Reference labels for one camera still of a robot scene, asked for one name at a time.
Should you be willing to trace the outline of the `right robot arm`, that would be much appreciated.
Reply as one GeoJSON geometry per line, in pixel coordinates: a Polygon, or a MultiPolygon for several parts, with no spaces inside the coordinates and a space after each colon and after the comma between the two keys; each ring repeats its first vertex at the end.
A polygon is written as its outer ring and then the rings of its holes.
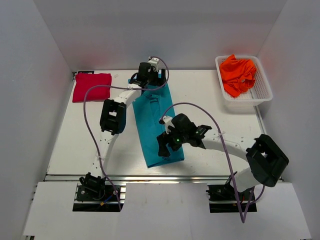
{"type": "Polygon", "coordinates": [[[159,123],[164,132],[157,136],[158,156],[168,158],[183,144],[204,150],[221,151],[227,157],[236,156],[248,167],[231,177],[225,187],[226,195],[236,200],[244,191],[257,185],[273,188],[289,159],[275,141],[266,134],[250,139],[218,132],[208,125],[195,125],[183,113],[175,117],[164,116],[159,123]]]}

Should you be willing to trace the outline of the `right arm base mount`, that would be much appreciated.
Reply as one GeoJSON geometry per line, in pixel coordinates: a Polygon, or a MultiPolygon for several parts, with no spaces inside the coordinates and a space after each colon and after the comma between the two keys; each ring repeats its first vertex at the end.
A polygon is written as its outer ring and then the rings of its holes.
{"type": "MultiPolygon", "coordinates": [[[[218,213],[239,213],[235,192],[231,186],[231,176],[224,184],[211,184],[207,186],[206,193],[209,199],[209,212],[218,213]]],[[[252,189],[238,193],[242,213],[246,210],[252,189]]],[[[257,212],[256,203],[250,203],[247,212],[257,212]]]]}

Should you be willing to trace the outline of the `orange t-shirt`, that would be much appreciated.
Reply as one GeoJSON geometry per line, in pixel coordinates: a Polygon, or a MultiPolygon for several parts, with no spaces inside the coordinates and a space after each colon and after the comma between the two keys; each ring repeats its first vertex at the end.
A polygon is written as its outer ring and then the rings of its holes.
{"type": "Polygon", "coordinates": [[[251,59],[238,59],[230,55],[220,66],[224,90],[233,98],[246,93],[255,85],[257,68],[251,59]]]}

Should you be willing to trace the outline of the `aluminium table edge rail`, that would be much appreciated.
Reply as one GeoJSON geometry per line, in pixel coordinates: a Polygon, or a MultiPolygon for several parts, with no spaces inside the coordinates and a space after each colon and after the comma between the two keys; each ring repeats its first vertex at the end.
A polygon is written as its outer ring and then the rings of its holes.
{"type": "MultiPolygon", "coordinates": [[[[45,182],[78,182],[82,175],[50,175],[47,174],[44,178],[45,182]]],[[[109,178],[115,182],[149,182],[149,183],[209,183],[223,184],[228,179],[228,176],[170,176],[170,175],[111,175],[109,178]]]]}

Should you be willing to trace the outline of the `white plastic basket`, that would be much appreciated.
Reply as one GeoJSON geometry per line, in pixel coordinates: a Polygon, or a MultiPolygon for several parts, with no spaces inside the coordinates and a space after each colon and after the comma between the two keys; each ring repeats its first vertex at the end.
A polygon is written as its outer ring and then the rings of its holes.
{"type": "Polygon", "coordinates": [[[220,83],[220,88],[226,105],[232,107],[252,107],[257,106],[263,102],[270,101],[273,98],[273,94],[268,83],[267,77],[264,73],[262,65],[257,57],[251,55],[235,55],[237,59],[249,59],[252,60],[257,68],[255,73],[255,84],[253,88],[249,89],[247,92],[242,93],[238,97],[232,97],[229,95],[224,87],[220,73],[220,64],[224,62],[229,56],[217,56],[215,58],[215,64],[217,67],[217,74],[220,83]]]}

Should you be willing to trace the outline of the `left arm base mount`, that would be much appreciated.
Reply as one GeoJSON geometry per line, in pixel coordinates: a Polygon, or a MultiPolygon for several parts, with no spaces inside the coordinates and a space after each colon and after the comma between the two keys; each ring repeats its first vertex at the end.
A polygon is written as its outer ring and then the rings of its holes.
{"type": "Polygon", "coordinates": [[[112,186],[105,177],[95,177],[87,173],[79,178],[72,211],[118,213],[124,202],[124,186],[112,186]]]}

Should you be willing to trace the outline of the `teal t-shirt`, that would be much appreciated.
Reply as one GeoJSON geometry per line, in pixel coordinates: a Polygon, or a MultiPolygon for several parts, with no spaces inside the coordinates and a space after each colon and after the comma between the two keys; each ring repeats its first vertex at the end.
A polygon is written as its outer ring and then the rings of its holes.
{"type": "Polygon", "coordinates": [[[165,110],[173,104],[173,101],[168,85],[156,91],[153,91],[154,88],[154,86],[150,86],[148,91],[144,91],[132,103],[139,141],[148,168],[180,162],[185,159],[182,148],[178,151],[170,150],[169,157],[158,156],[157,136],[165,131],[159,120],[165,110]]]}

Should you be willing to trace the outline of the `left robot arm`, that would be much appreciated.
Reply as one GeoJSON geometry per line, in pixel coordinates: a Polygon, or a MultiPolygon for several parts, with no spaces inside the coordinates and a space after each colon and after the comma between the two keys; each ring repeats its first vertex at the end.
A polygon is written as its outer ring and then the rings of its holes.
{"type": "Polygon", "coordinates": [[[134,73],[127,85],[127,87],[119,87],[112,85],[96,85],[89,88],[83,100],[83,116],[86,127],[94,142],[97,151],[97,161],[99,163],[100,172],[96,169],[92,174],[94,177],[103,176],[112,187],[114,183],[105,172],[104,166],[108,162],[112,148],[119,136],[126,126],[127,108],[139,98],[145,91],[157,91],[163,88],[170,76],[169,68],[160,69],[160,63],[166,65],[164,60],[157,56],[150,56],[147,62],[141,62],[138,71],[134,73]],[[87,112],[86,102],[89,93],[97,88],[110,88],[122,90],[122,92],[113,99],[106,99],[103,102],[99,125],[101,129],[101,145],[98,142],[90,128],[87,112]]]}

